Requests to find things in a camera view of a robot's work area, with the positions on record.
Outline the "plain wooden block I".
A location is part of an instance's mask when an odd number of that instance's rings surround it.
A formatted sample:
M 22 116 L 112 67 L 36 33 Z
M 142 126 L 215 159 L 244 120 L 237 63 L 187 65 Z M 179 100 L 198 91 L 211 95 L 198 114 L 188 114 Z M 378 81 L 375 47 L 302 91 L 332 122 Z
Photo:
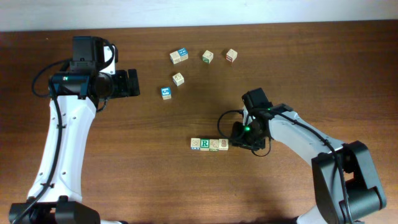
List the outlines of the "plain wooden block I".
M 218 140 L 218 150 L 219 151 L 227 151 L 229 148 L 228 139 L 219 139 Z

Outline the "wooden block green B K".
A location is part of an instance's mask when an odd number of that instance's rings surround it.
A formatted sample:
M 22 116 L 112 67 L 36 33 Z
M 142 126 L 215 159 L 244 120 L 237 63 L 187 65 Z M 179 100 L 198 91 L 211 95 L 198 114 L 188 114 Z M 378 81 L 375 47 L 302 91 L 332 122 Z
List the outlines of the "wooden block green B K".
M 218 139 L 210 139 L 209 150 L 210 151 L 219 151 L 219 140 Z

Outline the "wooden block green R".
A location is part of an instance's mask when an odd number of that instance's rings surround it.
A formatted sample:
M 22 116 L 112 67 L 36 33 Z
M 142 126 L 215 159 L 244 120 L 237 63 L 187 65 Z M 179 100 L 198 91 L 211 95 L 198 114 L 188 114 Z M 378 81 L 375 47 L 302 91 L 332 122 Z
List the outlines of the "wooden block green R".
M 200 139 L 200 150 L 201 151 L 209 151 L 210 150 L 210 140 L 209 139 Z

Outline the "wooden block blue D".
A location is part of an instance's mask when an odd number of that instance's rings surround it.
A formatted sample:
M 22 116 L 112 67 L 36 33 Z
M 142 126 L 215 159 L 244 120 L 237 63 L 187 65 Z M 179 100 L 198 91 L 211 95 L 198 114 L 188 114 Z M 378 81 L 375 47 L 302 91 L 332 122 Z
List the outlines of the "wooden block blue D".
M 191 138 L 190 140 L 190 149 L 192 150 L 200 150 L 200 138 Z

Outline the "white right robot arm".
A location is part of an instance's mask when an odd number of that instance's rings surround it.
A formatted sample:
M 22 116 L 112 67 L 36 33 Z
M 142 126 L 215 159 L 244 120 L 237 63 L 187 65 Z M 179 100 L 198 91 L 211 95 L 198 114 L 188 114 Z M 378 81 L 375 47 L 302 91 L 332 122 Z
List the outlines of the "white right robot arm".
M 281 142 L 312 168 L 316 204 L 293 223 L 359 223 L 386 207 L 386 195 L 368 147 L 329 137 L 285 104 L 244 106 L 229 140 L 253 154 Z

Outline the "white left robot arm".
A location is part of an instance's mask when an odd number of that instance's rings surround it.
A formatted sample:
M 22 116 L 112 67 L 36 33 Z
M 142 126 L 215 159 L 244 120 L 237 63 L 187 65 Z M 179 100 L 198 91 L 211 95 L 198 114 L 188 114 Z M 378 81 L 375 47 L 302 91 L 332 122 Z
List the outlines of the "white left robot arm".
M 86 141 L 110 99 L 139 95 L 135 69 L 116 70 L 118 50 L 105 41 L 75 44 L 73 57 L 49 78 L 50 123 L 37 177 L 24 203 L 13 203 L 10 223 L 104 223 L 82 203 Z

